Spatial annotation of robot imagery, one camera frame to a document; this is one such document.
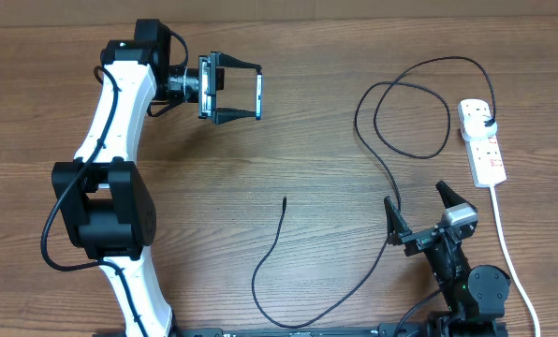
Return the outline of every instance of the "white power cord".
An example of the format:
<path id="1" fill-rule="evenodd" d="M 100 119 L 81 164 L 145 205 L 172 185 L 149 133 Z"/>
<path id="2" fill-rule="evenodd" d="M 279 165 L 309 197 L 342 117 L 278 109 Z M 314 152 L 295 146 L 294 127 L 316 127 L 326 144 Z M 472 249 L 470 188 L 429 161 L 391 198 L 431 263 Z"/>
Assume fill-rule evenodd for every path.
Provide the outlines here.
<path id="1" fill-rule="evenodd" d="M 504 239 L 504 231 L 502 230 L 502 220 L 500 219 L 500 209 L 497 204 L 497 196 L 495 195 L 495 186 L 490 185 L 489 191 L 492 195 L 493 216 L 495 216 L 495 227 L 497 228 L 497 236 L 500 238 L 500 245 L 502 246 L 502 252 L 504 253 L 504 258 L 506 259 L 507 268 L 510 270 L 512 280 L 514 280 L 514 284 L 516 285 L 516 288 L 519 289 L 522 299 L 524 300 L 524 303 L 526 303 L 526 307 L 529 309 L 529 312 L 531 313 L 531 317 L 533 318 L 533 325 L 535 325 L 535 337 L 540 337 L 541 328 L 539 327 L 539 318 L 537 317 L 537 312 L 533 307 L 533 303 L 531 303 L 531 300 L 529 300 L 529 296 L 526 294 L 524 288 L 521 285 L 521 280 L 519 280 L 519 276 L 516 274 L 516 270 L 514 270 L 514 266 L 512 265 L 512 259 L 510 258 L 510 254 L 507 251 L 506 240 Z"/>
<path id="2" fill-rule="evenodd" d="M 541 337 L 541 328 L 539 327 L 537 312 L 524 291 L 519 276 L 516 274 L 516 270 L 514 270 L 510 254 L 507 251 L 506 240 L 504 240 L 504 231 L 502 230 L 502 220 L 500 219 L 500 210 L 497 205 L 495 186 L 505 181 L 507 176 L 502 160 L 502 153 L 500 152 L 500 146 L 495 136 L 497 125 L 485 125 L 485 121 L 489 121 L 492 116 L 489 104 L 480 99 L 470 98 L 460 102 L 458 105 L 458 116 L 460 117 L 461 133 L 464 138 L 464 144 L 466 145 L 471 173 L 473 174 L 473 182 L 476 187 L 489 187 L 492 194 L 493 215 L 495 216 L 497 236 L 500 239 L 500 245 L 502 246 L 502 252 L 504 253 L 507 267 L 510 270 L 516 288 L 519 289 L 522 299 L 531 313 L 533 324 L 535 325 L 535 337 Z"/>

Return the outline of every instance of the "small robot arm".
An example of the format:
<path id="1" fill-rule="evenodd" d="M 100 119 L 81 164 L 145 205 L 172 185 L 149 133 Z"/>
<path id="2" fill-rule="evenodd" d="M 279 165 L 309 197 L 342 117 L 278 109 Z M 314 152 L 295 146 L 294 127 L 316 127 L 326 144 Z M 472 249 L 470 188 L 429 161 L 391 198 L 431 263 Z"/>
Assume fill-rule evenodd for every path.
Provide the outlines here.
<path id="1" fill-rule="evenodd" d="M 507 337 L 506 323 L 496 322 L 504 317 L 510 277 L 501 269 L 482 265 L 471 268 L 464 255 L 462 243 L 477 229 L 478 210 L 439 182 L 437 191 L 446 207 L 439 221 L 431 228 L 413 232 L 389 197 L 384 200 L 388 217 L 388 241 L 403 245 L 406 256 L 424 253 L 448 305 L 446 312 L 433 312 L 424 323 L 382 323 L 380 336 L 386 337 Z"/>
<path id="2" fill-rule="evenodd" d="M 185 46 L 185 61 L 177 66 L 169 65 L 171 37 Z M 136 167 L 144 118 L 146 114 L 157 117 L 183 103 L 198 103 L 198 117 L 211 119 L 216 125 L 244 117 L 259 120 L 261 66 L 213 51 L 199 57 L 198 69 L 187 68 L 184 41 L 159 20 L 138 20 L 134 39 L 110 41 L 100 58 L 108 73 L 102 80 L 98 78 L 102 94 L 94 121 L 74 160 L 54 165 L 52 186 L 57 198 L 64 195 L 60 210 L 71 242 L 85 249 L 89 258 L 113 263 L 123 271 L 125 285 L 117 270 L 100 265 L 125 317 L 125 332 L 120 335 L 174 336 L 174 315 L 158 285 L 151 256 L 156 210 Z M 216 94 L 224 87 L 224 67 L 257 72 L 255 111 L 217 108 Z M 104 145 L 98 148 L 113 101 L 114 117 Z M 152 114 L 153 103 L 167 106 Z M 95 151 L 97 156 L 87 162 Z M 110 198 L 88 197 L 98 189 L 109 189 Z M 132 308 L 131 301 L 139 305 Z"/>

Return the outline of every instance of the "plug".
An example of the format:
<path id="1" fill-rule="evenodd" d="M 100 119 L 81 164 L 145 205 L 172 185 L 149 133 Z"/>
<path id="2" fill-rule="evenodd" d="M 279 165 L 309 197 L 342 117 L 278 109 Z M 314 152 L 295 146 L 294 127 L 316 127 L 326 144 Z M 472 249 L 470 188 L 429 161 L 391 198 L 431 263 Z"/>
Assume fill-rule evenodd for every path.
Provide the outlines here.
<path id="1" fill-rule="evenodd" d="M 464 140 L 478 140 L 495 136 L 497 133 L 497 122 L 487 125 L 492 119 L 492 114 L 487 102 L 469 98 L 458 105 L 458 116 L 460 117 L 460 131 Z"/>

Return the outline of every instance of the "wood grain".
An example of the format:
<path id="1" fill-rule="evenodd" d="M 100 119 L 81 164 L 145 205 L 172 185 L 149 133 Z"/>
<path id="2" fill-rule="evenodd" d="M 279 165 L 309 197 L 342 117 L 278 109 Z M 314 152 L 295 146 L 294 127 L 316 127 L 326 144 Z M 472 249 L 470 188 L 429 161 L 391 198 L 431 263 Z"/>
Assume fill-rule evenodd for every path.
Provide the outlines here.
<path id="1" fill-rule="evenodd" d="M 558 15 L 558 0 L 0 0 L 0 27 Z"/>
<path id="2" fill-rule="evenodd" d="M 352 128 L 354 108 L 376 81 L 416 62 L 451 54 L 489 71 L 498 103 L 508 181 L 498 187 L 510 254 L 546 336 L 558 336 L 558 17 L 372 20 L 172 25 L 192 55 L 225 51 L 263 65 L 264 118 L 214 126 L 181 106 L 144 124 L 139 170 L 157 214 L 154 264 L 183 327 L 271 328 L 257 311 L 250 279 L 288 206 L 282 237 L 260 270 L 257 293 L 286 323 L 310 319 L 368 271 L 385 240 L 385 173 Z M 92 121 L 100 50 L 133 27 L 0 29 L 0 336 L 88 336 L 122 330 L 123 318 L 100 271 L 61 273 L 41 260 L 39 235 L 54 202 L 54 161 L 70 160 Z M 173 58 L 182 58 L 173 46 Z M 195 65 L 195 57 L 190 65 Z M 361 132 L 385 157 L 414 229 L 434 224 L 439 180 L 480 209 L 476 235 L 464 242 L 471 265 L 506 268 L 489 193 L 472 185 L 455 106 L 488 99 L 470 64 L 427 65 L 406 77 L 441 94 L 452 108 L 444 152 L 413 160 L 374 137 L 380 90 L 363 105 Z M 250 73 L 228 72 L 224 106 L 251 108 Z M 406 151 L 441 143 L 446 114 L 430 95 L 395 89 L 379 123 Z M 61 219 L 51 233 L 61 263 L 85 259 Z M 435 288 L 423 256 L 390 247 L 367 284 L 315 327 L 396 321 Z M 434 300 L 420 313 L 443 307 Z M 516 290 L 507 301 L 512 336 L 530 336 Z"/>

